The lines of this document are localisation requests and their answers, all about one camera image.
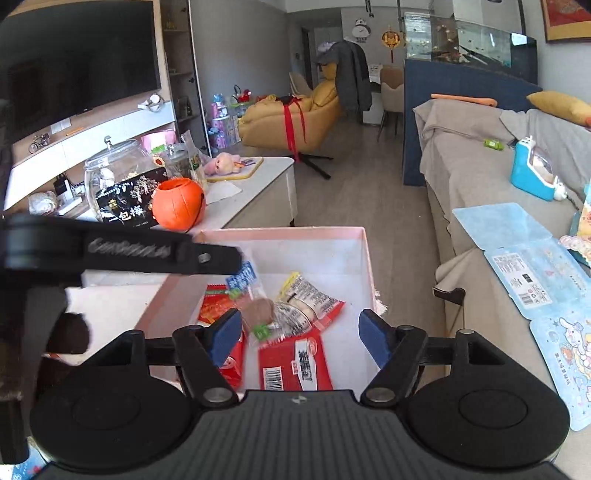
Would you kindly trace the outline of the orange pumpkin bucket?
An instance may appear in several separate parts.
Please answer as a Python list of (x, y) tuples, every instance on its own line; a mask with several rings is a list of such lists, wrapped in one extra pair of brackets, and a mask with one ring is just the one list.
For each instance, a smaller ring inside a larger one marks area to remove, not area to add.
[(152, 196), (153, 217), (168, 230), (190, 230), (204, 217), (205, 207), (204, 191), (184, 177), (161, 182)]

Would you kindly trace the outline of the white red snack packet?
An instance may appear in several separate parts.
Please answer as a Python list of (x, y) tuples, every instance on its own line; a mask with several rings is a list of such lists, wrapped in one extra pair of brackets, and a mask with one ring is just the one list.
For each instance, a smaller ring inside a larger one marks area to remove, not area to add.
[(270, 342), (322, 332), (339, 317), (345, 302), (315, 287), (300, 272), (291, 272), (273, 301)]

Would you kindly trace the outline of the pink gift box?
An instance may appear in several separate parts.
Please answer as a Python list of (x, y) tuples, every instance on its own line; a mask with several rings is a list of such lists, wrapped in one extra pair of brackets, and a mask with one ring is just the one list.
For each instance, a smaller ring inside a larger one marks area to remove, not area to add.
[[(362, 227), (224, 229), (204, 233), (207, 243), (238, 247), (256, 265), (263, 290), (276, 299), (290, 273), (298, 272), (318, 290), (345, 302), (337, 320), (322, 332), (329, 375), (336, 390), (357, 396), (378, 366), (359, 336), (359, 315), (377, 307), (370, 250)], [(221, 276), (168, 276), (136, 328), (148, 338), (168, 337), (197, 321), (207, 285)]]

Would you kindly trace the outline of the glass fish tank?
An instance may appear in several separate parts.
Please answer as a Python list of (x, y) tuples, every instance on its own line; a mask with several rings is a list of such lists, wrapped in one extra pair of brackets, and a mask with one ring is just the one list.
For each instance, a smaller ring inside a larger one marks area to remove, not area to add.
[(503, 73), (538, 82), (535, 39), (475, 23), (407, 12), (404, 15), (407, 57)]

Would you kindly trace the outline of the cartoon printed blue card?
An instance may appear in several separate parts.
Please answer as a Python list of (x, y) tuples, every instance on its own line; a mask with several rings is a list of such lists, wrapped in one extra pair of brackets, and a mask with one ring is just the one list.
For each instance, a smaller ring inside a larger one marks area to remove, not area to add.
[(585, 429), (590, 425), (590, 312), (585, 307), (554, 308), (532, 320), (530, 331), (567, 406), (570, 428)]

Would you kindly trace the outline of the red framed wall picture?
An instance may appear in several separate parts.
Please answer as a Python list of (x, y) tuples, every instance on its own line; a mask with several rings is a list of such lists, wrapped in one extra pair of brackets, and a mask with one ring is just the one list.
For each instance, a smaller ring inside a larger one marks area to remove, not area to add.
[(547, 42), (589, 40), (590, 0), (542, 0)]

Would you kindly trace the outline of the light blue flat carton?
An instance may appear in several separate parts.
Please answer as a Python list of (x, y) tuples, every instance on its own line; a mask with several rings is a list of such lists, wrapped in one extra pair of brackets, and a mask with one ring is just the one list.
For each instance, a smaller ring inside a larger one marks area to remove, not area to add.
[(519, 204), (456, 208), (453, 214), (524, 318), (534, 320), (563, 306), (590, 312), (590, 277)]

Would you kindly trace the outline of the black plum snack box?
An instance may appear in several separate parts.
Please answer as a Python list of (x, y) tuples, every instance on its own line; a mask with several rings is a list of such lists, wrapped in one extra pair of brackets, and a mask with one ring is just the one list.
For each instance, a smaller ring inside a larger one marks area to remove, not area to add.
[(155, 226), (153, 194), (167, 179), (165, 168), (160, 167), (100, 190), (95, 196), (100, 220), (134, 228)]

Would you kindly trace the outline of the yellow cushion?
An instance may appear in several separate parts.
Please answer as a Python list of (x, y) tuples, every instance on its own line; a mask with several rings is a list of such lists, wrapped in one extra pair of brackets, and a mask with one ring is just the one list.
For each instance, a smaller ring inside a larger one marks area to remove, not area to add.
[(540, 91), (527, 96), (537, 109), (580, 126), (590, 127), (591, 105), (556, 91)]

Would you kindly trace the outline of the black television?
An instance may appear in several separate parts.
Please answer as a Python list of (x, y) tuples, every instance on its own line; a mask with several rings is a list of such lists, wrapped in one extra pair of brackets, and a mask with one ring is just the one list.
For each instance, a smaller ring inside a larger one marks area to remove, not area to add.
[(59, 4), (1, 23), (1, 97), (12, 106), (13, 142), (160, 86), (150, 2)]

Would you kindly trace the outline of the cream table cloth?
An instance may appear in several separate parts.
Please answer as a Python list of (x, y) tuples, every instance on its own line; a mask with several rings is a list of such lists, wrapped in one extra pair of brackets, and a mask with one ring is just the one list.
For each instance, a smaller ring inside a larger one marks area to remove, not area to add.
[[(158, 289), (157, 284), (33, 289), (24, 317), (26, 364), (31, 366), (43, 356), (69, 365), (81, 364), (120, 333), (134, 328)], [(80, 314), (86, 322), (89, 343), (82, 353), (53, 354), (45, 350), (63, 312)]]

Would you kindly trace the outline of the pink plush toy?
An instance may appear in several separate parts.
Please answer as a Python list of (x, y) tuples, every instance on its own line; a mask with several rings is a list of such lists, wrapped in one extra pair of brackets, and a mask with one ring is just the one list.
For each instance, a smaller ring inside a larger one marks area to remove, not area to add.
[(239, 155), (221, 152), (204, 166), (204, 174), (211, 176), (225, 176), (242, 170), (242, 160)]

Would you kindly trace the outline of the white tv cabinet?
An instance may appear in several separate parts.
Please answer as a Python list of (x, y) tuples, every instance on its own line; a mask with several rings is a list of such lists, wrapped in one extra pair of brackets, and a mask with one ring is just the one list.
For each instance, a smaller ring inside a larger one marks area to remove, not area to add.
[(173, 103), (168, 101), (157, 112), (136, 110), (62, 139), (29, 156), (12, 168), (6, 191), (5, 210), (54, 177), (103, 150), (106, 147), (106, 136), (109, 136), (113, 143), (119, 143), (174, 120)]

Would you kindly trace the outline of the glass jar with lid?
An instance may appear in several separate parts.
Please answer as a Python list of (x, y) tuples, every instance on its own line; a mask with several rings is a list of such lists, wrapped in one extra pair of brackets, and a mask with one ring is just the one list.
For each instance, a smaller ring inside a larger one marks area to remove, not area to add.
[(100, 191), (155, 167), (152, 156), (136, 139), (114, 143), (109, 135), (105, 148), (84, 162), (85, 195), (96, 220), (101, 222), (97, 196)]

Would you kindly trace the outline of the blue toy machine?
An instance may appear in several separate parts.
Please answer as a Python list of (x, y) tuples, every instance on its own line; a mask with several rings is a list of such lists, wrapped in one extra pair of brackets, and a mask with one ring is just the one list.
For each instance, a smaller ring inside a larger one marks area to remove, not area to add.
[(567, 199), (566, 187), (532, 136), (517, 142), (510, 181), (516, 188), (545, 201)]

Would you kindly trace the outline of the clear blue cake packet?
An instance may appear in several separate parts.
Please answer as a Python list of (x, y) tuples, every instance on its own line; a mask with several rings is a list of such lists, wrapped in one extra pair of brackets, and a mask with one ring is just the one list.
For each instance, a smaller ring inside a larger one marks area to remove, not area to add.
[(242, 254), (242, 267), (224, 279), (226, 292), (242, 314), (245, 331), (260, 343), (269, 342), (277, 329), (274, 323), (274, 303), (266, 295), (252, 249), (240, 249), (239, 252)]

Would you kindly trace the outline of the small green toy car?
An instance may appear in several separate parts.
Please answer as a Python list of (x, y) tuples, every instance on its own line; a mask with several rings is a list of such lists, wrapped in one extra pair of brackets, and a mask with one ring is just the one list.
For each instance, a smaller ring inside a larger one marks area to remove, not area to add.
[(496, 150), (496, 151), (503, 151), (504, 150), (504, 145), (498, 140), (485, 139), (483, 144), (485, 147)]

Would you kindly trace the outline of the dark coat on rack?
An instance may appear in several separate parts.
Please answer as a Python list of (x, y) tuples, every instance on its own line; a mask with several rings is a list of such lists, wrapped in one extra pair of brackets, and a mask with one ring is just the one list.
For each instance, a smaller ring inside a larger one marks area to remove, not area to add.
[(342, 109), (353, 114), (363, 114), (373, 105), (370, 72), (366, 54), (360, 45), (341, 40), (318, 53), (321, 66), (335, 64), (335, 89)]

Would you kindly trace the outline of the red spicy strip packet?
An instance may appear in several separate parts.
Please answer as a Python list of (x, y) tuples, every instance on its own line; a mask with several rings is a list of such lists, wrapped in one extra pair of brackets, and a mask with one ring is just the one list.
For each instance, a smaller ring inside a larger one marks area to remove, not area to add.
[(235, 309), (235, 300), (223, 284), (208, 284), (197, 315), (197, 324), (207, 327), (228, 310)]

